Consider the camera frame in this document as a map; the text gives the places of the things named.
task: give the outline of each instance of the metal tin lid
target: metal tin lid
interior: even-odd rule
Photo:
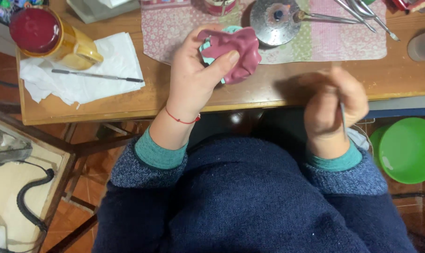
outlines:
[[[257,0],[250,13],[250,26],[262,43],[270,46],[286,44],[300,30],[301,22],[293,20],[299,10],[295,0]]]

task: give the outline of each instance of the person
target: person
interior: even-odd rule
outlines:
[[[368,102],[339,67],[313,75],[323,78],[305,108],[304,163],[241,136],[210,138],[186,154],[199,112],[239,59],[231,51],[204,67],[196,37],[206,28],[222,27],[187,36],[165,108],[117,160],[92,252],[416,252],[371,156],[343,133],[339,99],[347,127]]]

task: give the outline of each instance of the person's right hand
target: person's right hand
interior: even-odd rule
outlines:
[[[305,128],[311,152],[332,159],[343,155],[350,146],[343,127],[360,121],[369,111],[369,104],[362,84],[340,67],[332,68],[321,81],[321,89],[305,108]],[[346,126],[342,125],[340,100],[345,106]]]

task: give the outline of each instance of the teal shirt cuff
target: teal shirt cuff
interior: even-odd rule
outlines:
[[[308,164],[325,171],[337,172],[351,169],[358,165],[362,160],[361,152],[356,148],[353,141],[350,140],[350,148],[342,156],[334,159],[323,159],[313,155],[309,150],[306,152]]]
[[[149,134],[149,128],[134,146],[136,155],[142,162],[158,169],[173,169],[183,162],[186,145],[177,150],[164,149],[156,144]]]

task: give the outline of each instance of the wooden desk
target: wooden desk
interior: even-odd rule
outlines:
[[[68,106],[50,95],[40,104],[31,99],[19,80],[22,118],[25,125],[81,121],[107,121],[152,117],[164,106],[168,97],[170,66],[143,54],[141,12],[135,10],[120,16],[85,24],[63,0],[51,1],[50,7],[63,19],[92,39],[118,32],[129,32],[136,48],[145,87],[91,103]],[[387,39],[388,55],[381,60],[345,61],[342,66],[360,80],[371,100],[425,95],[425,62],[414,62],[407,54],[409,40],[425,29],[425,14],[387,14],[388,26],[401,39]],[[302,105],[311,95],[288,79],[301,73],[328,68],[330,62],[285,63],[260,65],[255,74],[237,85],[218,87],[204,111],[242,108]]]

